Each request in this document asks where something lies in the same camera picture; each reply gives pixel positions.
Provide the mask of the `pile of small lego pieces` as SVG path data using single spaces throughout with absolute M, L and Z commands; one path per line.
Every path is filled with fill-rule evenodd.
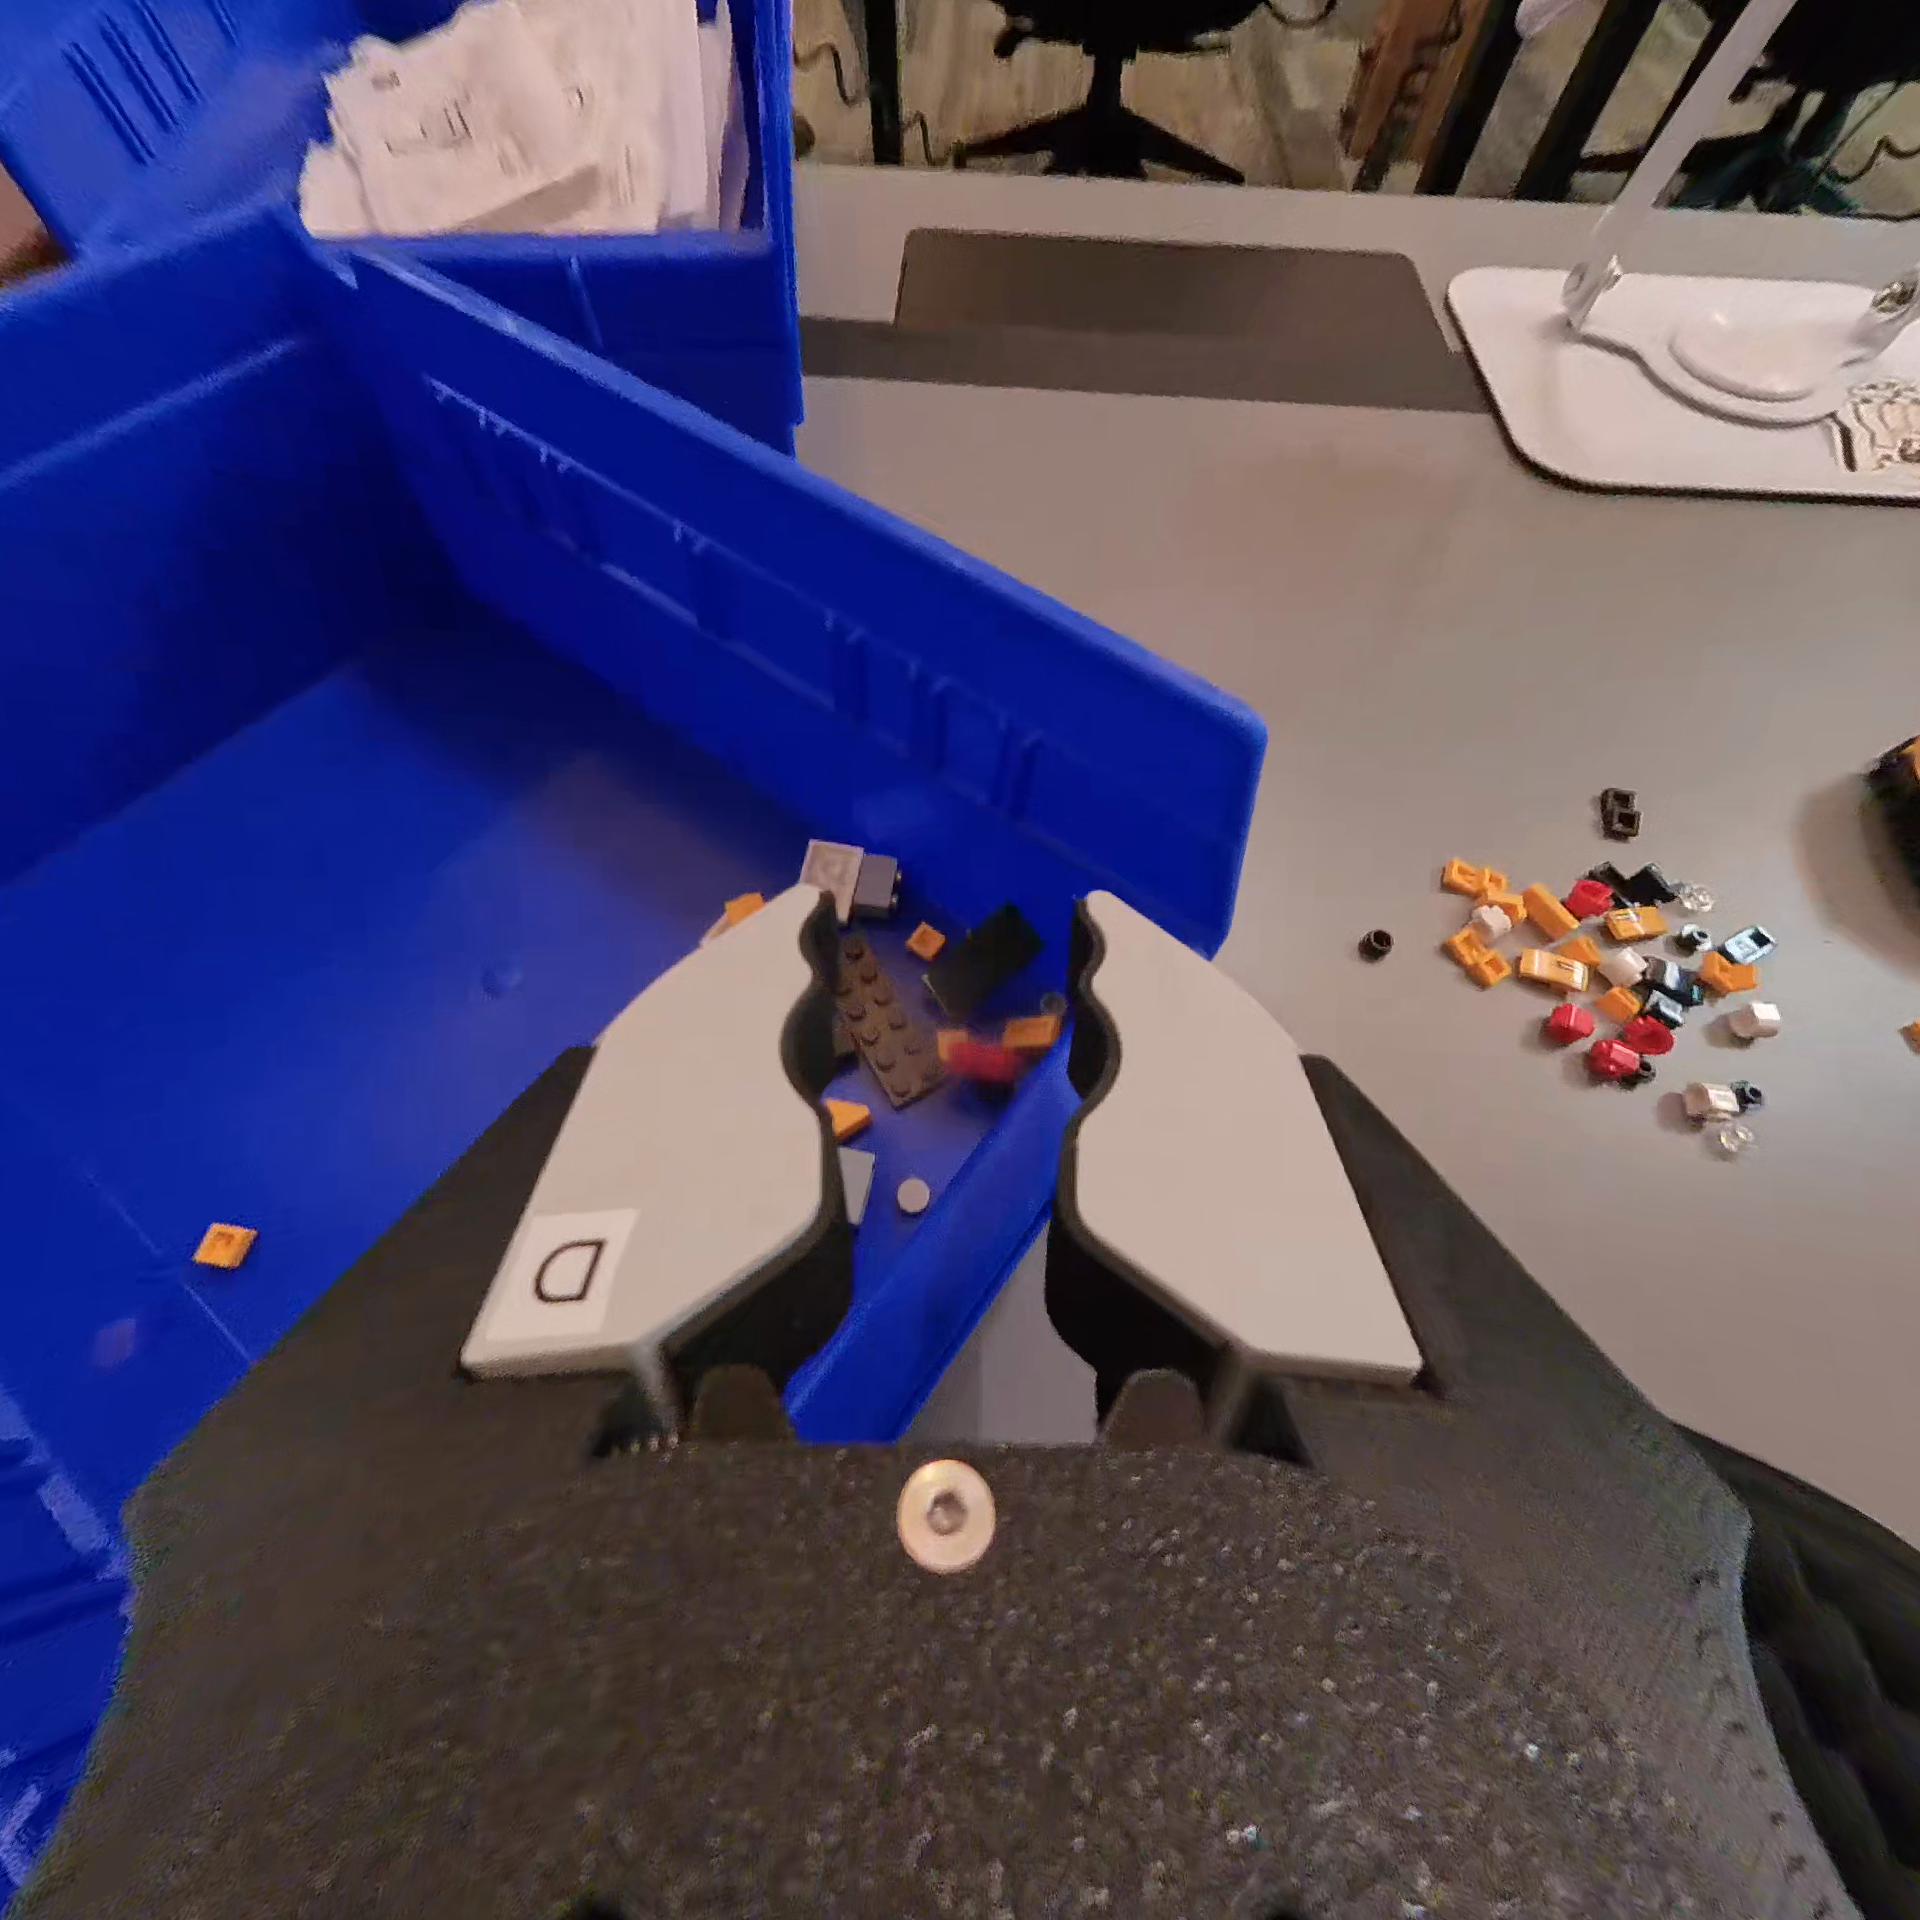
M 1595 862 L 1547 884 L 1449 855 L 1434 884 L 1454 913 L 1438 941 L 1449 972 L 1482 993 L 1517 993 L 1527 1040 L 1567 1057 L 1582 1087 L 1657 1093 L 1715 1157 L 1753 1150 L 1762 1083 L 1737 1068 L 1683 1079 L 1679 1064 L 1693 1040 L 1741 1052 L 1782 1035 L 1762 993 L 1779 950 L 1762 923 L 1719 932 L 1711 892 L 1655 862 Z

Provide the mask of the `blue storage bin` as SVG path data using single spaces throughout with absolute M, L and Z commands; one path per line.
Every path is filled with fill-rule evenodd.
M 1265 750 L 393 248 L 239 208 L 4 293 L 4 1916 L 138 1485 L 724 896 L 893 856 L 1036 931 L 1012 1013 L 1094 889 L 1220 949 Z
M 790 6 L 729 4 L 749 171 L 743 227 L 401 241 L 422 265 L 788 453 L 804 415 L 793 240 Z M 429 3 L 2 4 L 4 171 L 70 253 L 150 248 L 292 200 L 322 77 Z

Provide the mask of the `cluster of mixed lego plates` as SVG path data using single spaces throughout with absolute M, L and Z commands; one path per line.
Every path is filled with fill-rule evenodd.
M 1044 999 L 1036 1013 L 1010 1017 L 994 1031 L 977 1031 L 942 1014 L 925 979 L 911 992 L 889 968 L 870 940 L 870 923 L 889 919 L 898 907 L 901 871 L 889 855 L 810 841 L 799 883 L 827 896 L 838 921 L 834 1055 L 861 1060 L 893 1110 L 943 1087 L 1009 1097 L 1063 1038 L 1060 997 Z

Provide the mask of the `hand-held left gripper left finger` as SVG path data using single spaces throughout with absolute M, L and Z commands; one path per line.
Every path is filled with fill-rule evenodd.
M 793 884 L 602 1033 L 486 1286 L 471 1379 L 623 1376 L 649 1411 L 754 1369 L 775 1392 L 852 1302 L 825 1110 L 838 921 Z

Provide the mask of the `white book stand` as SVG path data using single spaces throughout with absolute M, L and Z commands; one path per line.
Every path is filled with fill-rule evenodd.
M 1869 377 L 1916 379 L 1916 262 L 1867 280 L 1633 271 L 1627 252 L 1793 4 L 1726 25 L 1563 277 L 1465 269 L 1447 309 L 1514 451 L 1595 491 L 1916 505 L 1841 469 L 1834 414 Z

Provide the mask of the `white paper sheet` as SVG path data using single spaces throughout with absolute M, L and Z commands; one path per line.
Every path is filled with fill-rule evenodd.
M 326 73 L 318 238 L 734 230 L 753 171 L 727 4 L 485 3 Z

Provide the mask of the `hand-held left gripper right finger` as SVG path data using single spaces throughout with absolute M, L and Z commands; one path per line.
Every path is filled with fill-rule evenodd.
M 1183 1379 L 1205 1411 L 1282 1379 L 1417 1385 L 1419 1341 L 1279 1019 L 1115 894 L 1073 910 L 1070 1009 L 1044 1305 L 1094 1408 L 1140 1374 Z

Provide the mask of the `person's left forearm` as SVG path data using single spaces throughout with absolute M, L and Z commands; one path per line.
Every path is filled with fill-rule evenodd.
M 1773 1742 L 1861 1916 L 1918 1916 L 1918 1549 L 1687 1431 L 1750 1520 L 1741 1608 Z

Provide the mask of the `black office chair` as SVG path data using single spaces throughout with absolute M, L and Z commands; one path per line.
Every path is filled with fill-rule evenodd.
M 1916 75 L 1916 3 L 1795 4 L 1753 75 L 1734 86 L 1734 103 L 1756 85 L 1782 86 L 1782 97 L 1757 131 L 1699 141 L 1671 203 L 1866 215 L 1861 181 L 1891 160 L 1916 160 L 1916 141 L 1879 135 L 1851 169 L 1841 165 L 1841 148 Z
M 1196 57 L 1229 38 L 1259 3 L 999 3 L 997 60 L 1028 41 L 1070 45 L 1091 60 L 1081 103 L 1015 128 L 958 140 L 949 165 L 1043 156 L 1050 175 L 1145 181 L 1151 169 L 1213 184 L 1243 174 L 1122 100 L 1122 77 L 1139 57 Z

